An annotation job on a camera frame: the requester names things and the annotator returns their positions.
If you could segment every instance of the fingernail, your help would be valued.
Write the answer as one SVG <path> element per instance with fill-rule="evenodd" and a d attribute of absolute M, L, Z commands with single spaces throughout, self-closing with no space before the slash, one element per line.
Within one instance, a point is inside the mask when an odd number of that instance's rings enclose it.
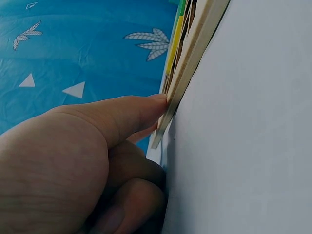
<path fill-rule="evenodd" d="M 109 208 L 91 230 L 90 234 L 113 234 L 125 218 L 124 209 L 115 205 Z"/>
<path fill-rule="evenodd" d="M 166 94 L 154 94 L 150 96 L 153 99 L 167 99 L 167 95 Z"/>

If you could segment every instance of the blue tablecloth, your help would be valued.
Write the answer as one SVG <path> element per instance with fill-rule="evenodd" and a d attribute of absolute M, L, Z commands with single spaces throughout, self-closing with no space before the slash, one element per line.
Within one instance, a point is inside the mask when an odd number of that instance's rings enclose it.
<path fill-rule="evenodd" d="M 0 133 L 59 105 L 157 93 L 175 14 L 167 0 L 1 0 Z"/>

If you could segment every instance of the blue fabric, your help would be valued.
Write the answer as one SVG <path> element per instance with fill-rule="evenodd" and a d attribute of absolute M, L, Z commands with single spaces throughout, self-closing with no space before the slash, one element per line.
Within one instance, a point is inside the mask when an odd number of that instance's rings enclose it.
<path fill-rule="evenodd" d="M 157 93 L 175 15 L 168 0 L 1 0 L 0 133 L 59 105 Z"/>

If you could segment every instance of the skin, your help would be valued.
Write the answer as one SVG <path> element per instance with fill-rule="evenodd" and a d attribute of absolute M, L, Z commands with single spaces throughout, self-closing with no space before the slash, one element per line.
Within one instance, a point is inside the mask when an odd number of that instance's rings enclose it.
<path fill-rule="evenodd" d="M 2 134 L 0 233 L 158 233 L 165 173 L 134 143 L 165 110 L 164 95 L 120 97 L 61 106 Z"/>

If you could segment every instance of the finger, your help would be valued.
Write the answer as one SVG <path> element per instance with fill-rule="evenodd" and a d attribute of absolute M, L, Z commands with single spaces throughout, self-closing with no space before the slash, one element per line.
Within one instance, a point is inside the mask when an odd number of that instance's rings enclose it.
<path fill-rule="evenodd" d="M 166 96 L 126 96 L 89 104 L 61 106 L 50 112 L 67 113 L 91 123 L 100 130 L 108 148 L 133 133 L 152 126 L 166 110 Z"/>
<path fill-rule="evenodd" d="M 132 179 L 113 198 L 111 208 L 97 221 L 92 234 L 131 234 L 159 215 L 165 205 L 162 191 L 154 184 Z"/>
<path fill-rule="evenodd" d="M 165 172 L 157 163 L 146 159 L 140 148 L 124 141 L 109 151 L 109 173 L 104 193 L 114 191 L 133 178 L 148 180 L 161 187 Z"/>
<path fill-rule="evenodd" d="M 152 127 L 147 128 L 143 131 L 132 134 L 127 140 L 132 142 L 133 144 L 138 143 L 139 141 L 148 137 L 154 130 L 157 129 L 157 123 L 155 123 Z"/>

